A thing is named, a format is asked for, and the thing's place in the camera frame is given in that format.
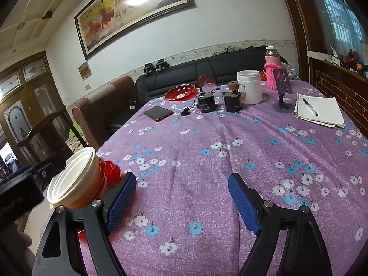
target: notebook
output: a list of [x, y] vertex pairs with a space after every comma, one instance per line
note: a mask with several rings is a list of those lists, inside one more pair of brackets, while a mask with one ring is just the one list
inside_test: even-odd
[[[318, 113], [316, 116], [313, 111], [303, 102], [305, 98], [307, 102]], [[330, 128], [336, 125], [345, 127], [344, 118], [335, 98], [320, 98], [317, 96], [297, 95], [294, 114], [297, 118], [321, 124]]]

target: table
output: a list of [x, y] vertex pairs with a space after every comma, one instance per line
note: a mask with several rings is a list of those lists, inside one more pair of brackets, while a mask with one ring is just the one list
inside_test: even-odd
[[[236, 275], [255, 236], [229, 194], [233, 172], [280, 207], [308, 205], [333, 274], [352, 265], [367, 240], [368, 141], [345, 113], [345, 129], [332, 129], [276, 112], [277, 92], [262, 84], [264, 100], [235, 114], [225, 111], [219, 91], [217, 111], [195, 107], [187, 117], [179, 112], [193, 100], [152, 100], [100, 148], [99, 156], [137, 176], [135, 198], [110, 236], [127, 275]], [[322, 95], [304, 81], [291, 85], [290, 103], [297, 92]], [[143, 114], [155, 105], [175, 113], [155, 122]], [[285, 238], [282, 231], [268, 275], [277, 271]], [[81, 247], [95, 275], [83, 239]]]

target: brick wall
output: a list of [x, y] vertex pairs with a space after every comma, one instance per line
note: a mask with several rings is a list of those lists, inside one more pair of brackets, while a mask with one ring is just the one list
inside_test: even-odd
[[325, 96], [335, 97], [340, 108], [352, 119], [360, 132], [368, 138], [368, 101], [335, 78], [316, 70], [316, 84]]

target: black pen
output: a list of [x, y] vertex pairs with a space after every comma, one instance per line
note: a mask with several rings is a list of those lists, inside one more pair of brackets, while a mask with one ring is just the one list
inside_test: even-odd
[[306, 104], [308, 108], [313, 112], [313, 114], [318, 116], [317, 111], [313, 109], [313, 107], [307, 102], [307, 100], [305, 98], [301, 98], [301, 99], [303, 100], [304, 104]]

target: metal screw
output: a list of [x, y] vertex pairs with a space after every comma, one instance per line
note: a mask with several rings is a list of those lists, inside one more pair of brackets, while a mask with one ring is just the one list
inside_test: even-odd
[[301, 211], [302, 211], [303, 213], [309, 213], [309, 211], [310, 211], [309, 207], [308, 207], [308, 206], [306, 206], [306, 205], [302, 205], [302, 206], [300, 207], [300, 209], [301, 209]]
[[98, 206], [100, 206], [100, 205], [101, 205], [101, 203], [102, 203], [102, 201], [101, 201], [101, 200], [99, 200], [99, 199], [95, 199], [94, 201], [92, 201], [92, 206], [94, 206], [94, 207], [98, 207]]
[[64, 209], [65, 209], [65, 206], [63, 206], [63, 205], [59, 205], [59, 206], [55, 209], [55, 211], [56, 211], [57, 213], [61, 213], [61, 212], [63, 212], [63, 211], [64, 211]]
[[271, 200], [265, 200], [263, 204], [265, 207], [273, 207], [273, 202]]

